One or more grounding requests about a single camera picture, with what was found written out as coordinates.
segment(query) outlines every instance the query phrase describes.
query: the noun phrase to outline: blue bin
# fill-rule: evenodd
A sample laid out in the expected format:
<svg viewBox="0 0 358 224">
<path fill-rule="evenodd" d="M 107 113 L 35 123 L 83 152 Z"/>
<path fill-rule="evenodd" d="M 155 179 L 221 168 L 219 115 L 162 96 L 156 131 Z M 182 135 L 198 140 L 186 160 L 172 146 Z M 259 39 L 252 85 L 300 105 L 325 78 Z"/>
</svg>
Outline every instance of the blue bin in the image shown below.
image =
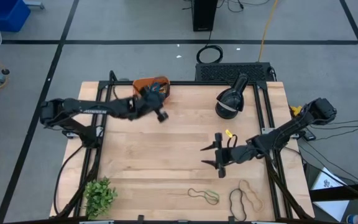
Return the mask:
<svg viewBox="0 0 358 224">
<path fill-rule="evenodd" d="M 0 30 L 18 32 L 30 15 L 23 0 L 0 0 Z"/>
</svg>

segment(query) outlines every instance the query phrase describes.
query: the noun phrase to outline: gray floor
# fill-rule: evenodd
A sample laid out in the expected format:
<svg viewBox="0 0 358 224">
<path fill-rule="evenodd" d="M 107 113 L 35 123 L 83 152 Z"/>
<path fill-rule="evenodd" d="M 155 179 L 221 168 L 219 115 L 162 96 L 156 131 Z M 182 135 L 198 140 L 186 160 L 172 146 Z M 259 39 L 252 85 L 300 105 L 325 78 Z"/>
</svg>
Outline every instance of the gray floor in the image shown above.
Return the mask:
<svg viewBox="0 0 358 224">
<path fill-rule="evenodd" d="M 22 30 L 3 33 L 9 40 L 58 40 L 73 0 L 43 0 L 46 10 L 33 9 Z M 358 0 L 346 1 L 358 26 Z M 207 39 L 191 29 L 188 6 L 181 0 L 80 0 L 68 40 Z M 217 10 L 212 39 L 260 40 L 273 1 L 246 6 L 233 13 Z M 337 0 L 279 0 L 268 40 L 356 40 Z M 166 75 L 171 80 L 194 80 L 195 55 L 203 45 L 65 45 L 47 99 L 77 97 L 81 82 Z M 254 62 L 258 45 L 222 44 L 223 62 Z M 21 150 L 56 45 L 8 45 L 0 60 L 11 70 L 9 84 L 0 90 L 0 204 Z M 206 51 L 204 60 L 216 52 Z M 263 61 L 276 69 L 291 105 L 327 98 L 337 109 L 336 121 L 358 119 L 358 45 L 266 45 Z M 320 137 L 344 130 L 313 130 Z M 14 192 L 5 222 L 47 218 L 53 186 L 67 140 L 38 126 Z M 319 159 L 321 156 L 300 141 Z M 358 132 L 312 142 L 331 162 L 358 177 Z M 304 153 L 306 160 L 321 164 Z M 349 177 L 321 159 L 334 173 Z M 352 213 L 355 206 L 349 206 Z"/>
</svg>

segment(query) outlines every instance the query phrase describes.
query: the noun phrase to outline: wooden table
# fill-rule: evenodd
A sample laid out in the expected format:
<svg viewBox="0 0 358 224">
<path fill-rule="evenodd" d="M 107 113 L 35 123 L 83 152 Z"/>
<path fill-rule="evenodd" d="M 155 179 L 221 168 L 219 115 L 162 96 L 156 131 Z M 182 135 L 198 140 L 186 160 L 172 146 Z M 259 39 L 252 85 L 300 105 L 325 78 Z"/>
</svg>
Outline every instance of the wooden table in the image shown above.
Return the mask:
<svg viewBox="0 0 358 224">
<path fill-rule="evenodd" d="M 98 82 L 84 82 L 79 99 L 94 100 Z M 109 214 L 100 219 L 136 220 L 145 215 L 146 220 L 227 220 L 230 216 L 229 193 L 241 179 L 247 180 L 264 202 L 264 209 L 257 213 L 249 201 L 243 199 L 247 220 L 274 220 L 272 199 L 263 159 L 227 166 L 227 176 L 218 173 L 201 160 L 214 160 L 214 151 L 200 151 L 214 140 L 214 134 L 229 129 L 239 137 L 238 144 L 260 134 L 255 108 L 254 90 L 248 86 L 244 91 L 245 108 L 234 119 L 220 118 L 214 110 L 216 96 L 226 86 L 171 86 L 171 96 L 164 106 L 169 119 L 160 124 L 155 113 L 127 121 L 109 117 L 104 135 L 99 178 L 111 179 L 118 198 Z M 118 96 L 132 94 L 131 86 L 117 86 Z M 268 83 L 268 93 L 276 126 L 290 119 L 283 83 Z M 263 94 L 260 92 L 264 121 L 267 120 Z M 76 116 L 77 121 L 87 125 L 91 115 Z M 68 140 L 64 160 L 80 145 L 79 139 Z M 288 147 L 298 149 L 295 140 Z M 65 167 L 58 189 L 58 208 L 61 210 L 78 188 L 85 150 L 76 155 Z M 283 150 L 282 161 L 289 191 L 305 211 L 314 216 L 303 166 L 298 154 Z M 211 189 L 219 193 L 217 205 L 205 199 L 191 198 L 189 188 Z M 285 217 L 282 195 L 277 188 L 281 216 Z M 234 212 L 241 216 L 238 194 L 233 196 Z"/>
</svg>

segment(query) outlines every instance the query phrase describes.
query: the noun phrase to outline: green plant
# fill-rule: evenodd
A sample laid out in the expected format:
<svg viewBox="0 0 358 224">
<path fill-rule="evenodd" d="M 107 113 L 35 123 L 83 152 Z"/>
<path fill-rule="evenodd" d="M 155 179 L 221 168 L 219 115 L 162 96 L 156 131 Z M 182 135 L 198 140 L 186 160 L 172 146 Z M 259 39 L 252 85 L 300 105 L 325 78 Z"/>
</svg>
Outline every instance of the green plant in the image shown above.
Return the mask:
<svg viewBox="0 0 358 224">
<path fill-rule="evenodd" d="M 110 180 L 103 177 L 102 180 L 88 182 L 85 187 L 86 215 L 90 220 L 96 219 L 98 215 L 104 215 L 111 203 L 118 196 L 116 188 L 109 188 Z"/>
</svg>

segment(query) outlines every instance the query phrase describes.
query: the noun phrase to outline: white paper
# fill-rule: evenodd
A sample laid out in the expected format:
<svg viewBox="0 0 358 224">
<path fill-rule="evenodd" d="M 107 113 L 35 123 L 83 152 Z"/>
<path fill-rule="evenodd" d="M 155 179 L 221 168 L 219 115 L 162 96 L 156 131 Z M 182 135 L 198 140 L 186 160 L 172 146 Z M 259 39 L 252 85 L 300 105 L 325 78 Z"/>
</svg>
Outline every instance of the white paper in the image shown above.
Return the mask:
<svg viewBox="0 0 358 224">
<path fill-rule="evenodd" d="M 328 171 L 327 168 L 324 167 L 323 171 L 334 177 L 336 180 L 345 184 L 341 179 L 339 179 L 330 171 Z M 341 187 L 341 186 L 342 185 L 336 182 L 334 179 L 330 178 L 325 173 L 320 172 L 319 176 L 316 179 L 316 182 L 314 183 L 314 186 L 311 189 L 318 190 L 318 189 L 326 189 L 330 187 Z M 340 222 L 342 220 L 343 215 L 345 214 L 349 201 L 341 200 L 341 201 L 332 201 L 332 202 L 314 202 L 314 204 L 317 205 L 319 208 L 323 209 L 326 213 L 328 213 L 330 216 L 332 216 L 333 218 L 335 218 L 337 221 Z"/>
</svg>

